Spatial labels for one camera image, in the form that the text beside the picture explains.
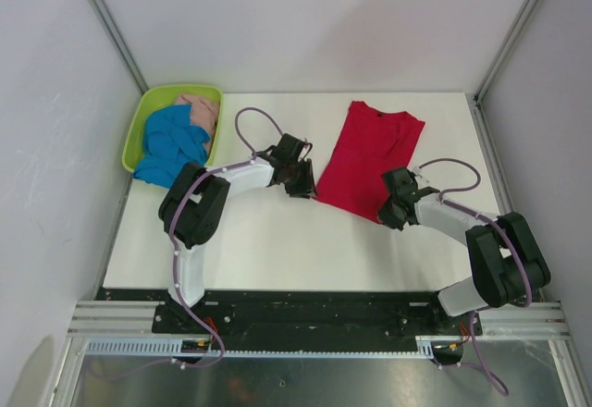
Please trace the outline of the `red t shirt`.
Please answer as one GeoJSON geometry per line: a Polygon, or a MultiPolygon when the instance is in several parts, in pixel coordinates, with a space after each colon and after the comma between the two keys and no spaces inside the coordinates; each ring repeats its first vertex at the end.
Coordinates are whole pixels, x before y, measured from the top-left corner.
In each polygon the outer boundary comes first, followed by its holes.
{"type": "Polygon", "coordinates": [[[371,222],[389,193],[382,174],[407,167],[425,122],[403,111],[384,113],[363,101],[350,104],[316,200],[371,222]]]}

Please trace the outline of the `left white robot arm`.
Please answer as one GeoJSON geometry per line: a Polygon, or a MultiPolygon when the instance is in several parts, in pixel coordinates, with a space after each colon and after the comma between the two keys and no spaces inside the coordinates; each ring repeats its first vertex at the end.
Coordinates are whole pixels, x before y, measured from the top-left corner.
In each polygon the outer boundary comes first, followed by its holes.
{"type": "Polygon", "coordinates": [[[171,319],[182,331],[192,333],[203,325],[204,309],[197,303],[205,294],[205,245],[218,229],[227,200],[277,185],[291,198],[315,197],[312,148],[311,142],[285,133],[278,144],[239,163],[210,168],[188,163],[181,169],[158,216],[173,245],[168,292],[177,303],[171,319]]]}

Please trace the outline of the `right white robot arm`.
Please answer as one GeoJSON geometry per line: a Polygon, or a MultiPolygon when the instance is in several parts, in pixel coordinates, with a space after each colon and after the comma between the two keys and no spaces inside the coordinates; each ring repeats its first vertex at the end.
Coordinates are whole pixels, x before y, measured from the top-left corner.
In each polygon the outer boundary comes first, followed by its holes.
{"type": "Polygon", "coordinates": [[[528,306],[551,273],[526,219],[519,213],[489,215],[448,197],[451,190],[420,187],[417,175],[400,167],[382,175],[388,199],[377,212],[384,226],[432,228],[467,248],[471,276],[437,292],[426,311],[428,326],[448,334],[460,315],[506,304],[528,306]]]}

